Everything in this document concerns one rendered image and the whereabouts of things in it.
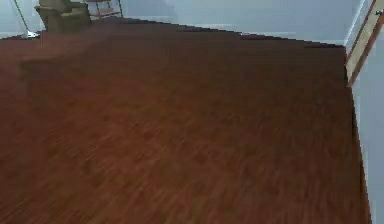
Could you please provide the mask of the tan wooden room door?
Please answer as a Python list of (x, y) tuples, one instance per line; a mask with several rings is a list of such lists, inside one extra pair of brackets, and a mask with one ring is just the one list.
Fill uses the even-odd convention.
[(348, 53), (345, 62), (348, 87), (353, 86), (384, 25), (384, 14), (375, 15), (378, 10), (384, 10), (384, 0), (372, 0), (357, 37)]

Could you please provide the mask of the thin floor lamp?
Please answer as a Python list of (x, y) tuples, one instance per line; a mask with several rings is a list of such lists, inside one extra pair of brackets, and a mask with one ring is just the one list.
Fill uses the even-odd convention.
[(22, 24), (24, 26), (24, 33), (22, 34), (22, 38), (23, 39), (38, 39), (40, 37), (40, 35), (38, 33), (36, 33), (36, 32), (32, 32), (29, 29), (29, 27), (28, 27), (28, 25), (27, 25), (27, 23), (25, 21), (25, 18), (23, 16), (22, 12), (21, 12), (21, 9), (20, 9), (20, 6), (18, 4), (18, 1), (17, 0), (13, 0), (13, 3), (15, 5), (16, 9), (17, 9), (18, 15), (20, 16), (21, 22), (22, 22)]

